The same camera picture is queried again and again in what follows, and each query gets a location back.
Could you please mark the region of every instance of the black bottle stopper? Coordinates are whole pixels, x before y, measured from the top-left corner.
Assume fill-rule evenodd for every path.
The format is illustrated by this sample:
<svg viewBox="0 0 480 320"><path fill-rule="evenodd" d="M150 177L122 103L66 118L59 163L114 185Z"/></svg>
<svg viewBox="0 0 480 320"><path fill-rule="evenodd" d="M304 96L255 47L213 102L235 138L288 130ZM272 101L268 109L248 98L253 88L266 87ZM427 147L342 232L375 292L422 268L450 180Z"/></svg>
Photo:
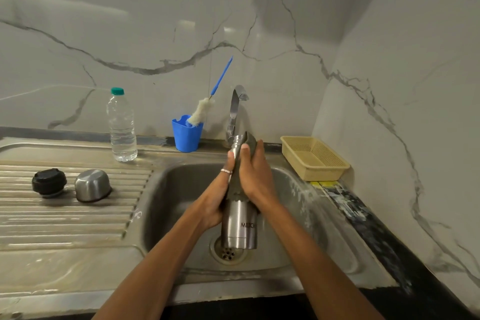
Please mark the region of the black bottle stopper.
<svg viewBox="0 0 480 320"><path fill-rule="evenodd" d="M39 171L32 179L32 189L44 198L51 198L60 195L67 184L65 174L58 168Z"/></svg>

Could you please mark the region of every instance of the granite countertop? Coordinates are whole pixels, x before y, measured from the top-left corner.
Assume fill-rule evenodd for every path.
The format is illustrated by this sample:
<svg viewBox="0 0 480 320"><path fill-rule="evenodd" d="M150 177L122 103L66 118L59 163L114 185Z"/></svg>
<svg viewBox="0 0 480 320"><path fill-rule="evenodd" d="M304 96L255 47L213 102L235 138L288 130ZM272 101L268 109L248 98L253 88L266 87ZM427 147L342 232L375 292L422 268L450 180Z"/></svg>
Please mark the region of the granite countertop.
<svg viewBox="0 0 480 320"><path fill-rule="evenodd" d="M37 139L68 139L68 132L0 127L0 136ZM75 140L108 141L108 135L75 132ZM138 137L139 144L174 146L173 138ZM202 141L201 145L218 145L217 141ZM270 152L281 152L281 144L266 144ZM346 219L373 251L377 259L399 284L398 287L360 289L386 319L477 319L446 287L370 212L363 202L341 183L322 184ZM166 307L162 319L270 319L294 316L315 319L304 294L281 297L243 298L200 302ZM87 320L93 314L45 317L55 320Z"/></svg>

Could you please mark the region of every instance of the brush handle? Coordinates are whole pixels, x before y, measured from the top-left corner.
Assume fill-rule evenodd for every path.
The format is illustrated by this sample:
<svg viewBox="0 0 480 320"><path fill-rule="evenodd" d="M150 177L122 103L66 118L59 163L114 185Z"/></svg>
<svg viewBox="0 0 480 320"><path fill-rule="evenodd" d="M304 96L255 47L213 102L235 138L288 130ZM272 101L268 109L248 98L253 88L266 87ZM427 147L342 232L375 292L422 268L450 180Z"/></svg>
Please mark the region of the brush handle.
<svg viewBox="0 0 480 320"><path fill-rule="evenodd" d="M213 87L213 90L212 90L212 92L210 93L210 97L212 97L213 94L217 91L220 82L222 82L223 76L225 76L225 73L227 72L227 70L228 70L229 67L230 67L230 64L232 63L232 60L233 60L233 56L230 57L230 60L229 60L228 63L226 64L225 69L223 70L222 74L220 75L220 78L218 79L218 81L216 82L215 86Z"/></svg>

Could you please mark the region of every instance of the plastic bottle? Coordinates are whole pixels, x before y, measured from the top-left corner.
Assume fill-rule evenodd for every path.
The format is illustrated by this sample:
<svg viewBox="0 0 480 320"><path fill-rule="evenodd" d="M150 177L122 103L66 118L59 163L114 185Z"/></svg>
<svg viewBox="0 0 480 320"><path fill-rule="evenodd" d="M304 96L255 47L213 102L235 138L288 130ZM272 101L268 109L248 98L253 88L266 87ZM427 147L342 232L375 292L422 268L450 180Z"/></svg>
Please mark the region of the plastic bottle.
<svg viewBox="0 0 480 320"><path fill-rule="evenodd" d="M120 162L137 158L137 137L134 130L134 111L121 87L112 87L112 97L106 105L113 156Z"/></svg>

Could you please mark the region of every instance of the chrome faucet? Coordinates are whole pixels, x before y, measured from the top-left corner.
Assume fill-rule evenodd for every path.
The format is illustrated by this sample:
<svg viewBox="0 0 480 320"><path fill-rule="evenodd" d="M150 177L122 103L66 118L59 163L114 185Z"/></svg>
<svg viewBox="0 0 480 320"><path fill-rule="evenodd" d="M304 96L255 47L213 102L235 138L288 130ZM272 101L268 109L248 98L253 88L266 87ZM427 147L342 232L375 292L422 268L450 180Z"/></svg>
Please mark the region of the chrome faucet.
<svg viewBox="0 0 480 320"><path fill-rule="evenodd" d="M228 119L228 126L226 127L226 141L229 146L232 145L233 137L235 136L235 123L237 122L240 100L247 101L248 95L245 91L245 87L237 85L233 89L232 102L230 104L230 117Z"/></svg>

